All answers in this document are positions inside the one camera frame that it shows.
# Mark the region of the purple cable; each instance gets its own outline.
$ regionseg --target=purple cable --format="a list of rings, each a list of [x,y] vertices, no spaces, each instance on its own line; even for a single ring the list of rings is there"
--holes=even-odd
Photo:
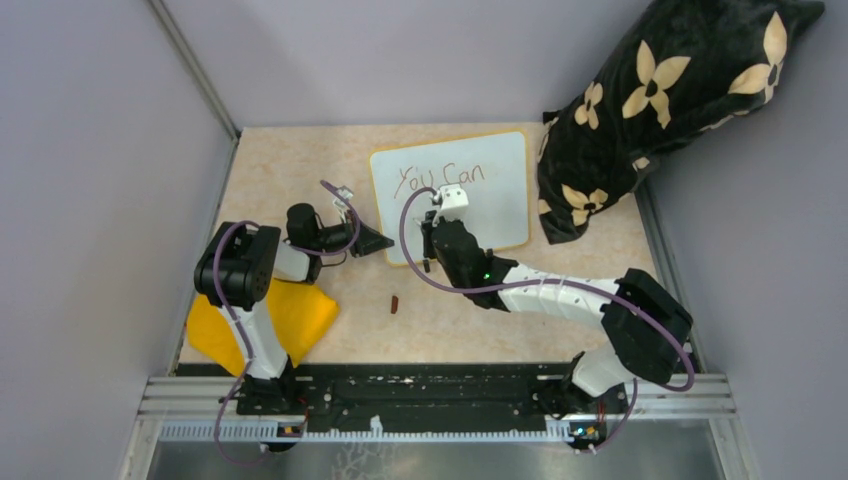
[[[322,252],[320,250],[309,250],[308,248],[295,247],[294,245],[289,245],[292,249],[297,250],[298,252],[308,253],[310,255],[318,255],[319,257],[332,257],[334,255],[339,255],[344,253],[345,250],[349,249],[356,243],[356,240],[359,239],[359,230],[362,222],[359,220],[359,215],[356,213],[356,209],[347,201],[346,198],[339,195],[338,189],[333,186],[330,182],[326,180],[321,180],[321,186],[330,191],[336,198],[342,201],[347,208],[350,209],[350,213],[353,214],[354,227],[353,227],[353,237],[351,237],[350,242],[345,245],[343,248],[339,249],[337,252]]]
[[[594,293],[595,295],[609,299],[609,300],[621,305],[622,307],[630,310],[631,312],[635,313],[639,318],[641,318],[642,320],[647,322],[648,325],[651,326],[651,328],[656,330],[657,333],[662,335],[662,337],[671,345],[671,347],[674,348],[674,351],[680,357],[680,360],[683,362],[683,366],[686,369],[686,375],[687,375],[686,383],[684,385],[680,386],[680,387],[675,387],[675,386],[672,386],[672,385],[660,385],[661,387],[665,388],[666,390],[670,390],[672,392],[685,392],[685,391],[689,390],[690,388],[692,388],[692,385],[695,384],[695,367],[692,365],[692,361],[689,360],[689,356],[686,355],[686,352],[683,350],[683,346],[680,345],[680,342],[678,342],[676,338],[674,338],[674,335],[672,335],[668,330],[666,330],[662,325],[660,325],[659,322],[657,322],[653,317],[651,317],[650,315],[648,315],[647,313],[642,311],[642,309],[640,309],[636,305],[630,303],[629,301],[627,301],[627,300],[625,300],[625,299],[623,299],[623,298],[621,298],[617,295],[613,295],[609,292],[601,290],[600,288],[593,287],[591,285],[584,285],[582,283],[574,282],[574,281],[571,281],[571,280],[556,279],[556,278],[546,278],[542,281],[522,280],[520,282],[503,283],[501,285],[490,285],[488,287],[476,287],[476,288],[449,287],[447,285],[442,285],[441,283],[436,282],[435,280],[432,280],[430,277],[428,277],[426,274],[424,274],[424,272],[422,272],[421,269],[418,268],[418,265],[415,264],[415,260],[412,259],[412,255],[410,255],[409,248],[406,245],[406,235],[404,234],[404,228],[403,228],[403,226],[406,225],[406,216],[409,213],[409,208],[412,206],[412,202],[417,197],[419,197],[419,196],[421,196],[425,193],[435,194],[436,190],[434,190],[433,188],[430,188],[430,187],[424,187],[424,188],[421,188],[419,190],[416,190],[412,194],[412,196],[409,197],[409,199],[406,201],[406,203],[403,205],[403,210],[401,211],[401,214],[400,214],[400,248],[403,251],[403,256],[406,258],[406,263],[409,264],[410,267],[412,267],[412,271],[415,272],[416,275],[418,275],[418,278],[420,278],[421,280],[424,280],[424,282],[430,284],[433,287],[438,288],[439,290],[444,290],[446,292],[451,292],[451,293],[461,293],[463,295],[473,295],[473,294],[476,294],[476,293],[497,292],[499,290],[505,290],[507,288],[534,287],[534,286],[538,286],[540,284],[563,285],[563,286],[566,286],[566,287],[574,287],[574,288],[577,288],[579,290],[583,290],[583,291],[586,291],[586,292],[589,292],[589,293]]]
[[[236,330],[241,337],[242,342],[244,343],[244,349],[247,351],[247,361],[244,364],[244,370],[241,371],[236,381],[233,382],[233,386],[230,387],[230,391],[227,392],[227,395],[224,396],[224,400],[221,402],[221,408],[218,410],[218,416],[215,418],[215,430],[213,437],[215,438],[215,446],[218,447],[218,453],[221,454],[221,457],[224,460],[232,463],[233,465],[238,465],[240,467],[252,467],[255,465],[259,465],[264,462],[267,458],[266,454],[261,454],[259,458],[250,462],[241,462],[239,460],[235,460],[231,458],[229,455],[224,452],[224,446],[221,444],[221,419],[224,418],[224,411],[227,409],[227,404],[230,403],[230,400],[233,399],[236,392],[238,391],[239,386],[241,386],[241,382],[244,381],[244,376],[247,375],[247,371],[250,369],[250,366],[253,364],[253,345],[250,344],[250,340],[247,338],[247,333],[244,331],[244,327],[242,327],[241,322],[239,321],[238,315],[236,315],[236,311],[233,310],[233,307],[230,305],[230,302],[227,301],[227,297],[224,296],[224,289],[221,287],[221,255],[224,253],[224,247],[226,247],[227,242],[230,240],[230,237],[241,227],[254,227],[259,228],[259,225],[256,222],[251,222],[249,220],[244,220],[242,222],[237,222],[230,225],[230,228],[224,232],[224,235],[221,237],[221,242],[218,244],[218,247],[215,249],[215,256],[212,258],[212,283],[215,285],[215,293],[218,295],[218,298],[221,300],[221,304],[227,310],[227,313],[230,314],[230,318],[233,319],[233,323],[236,325]]]

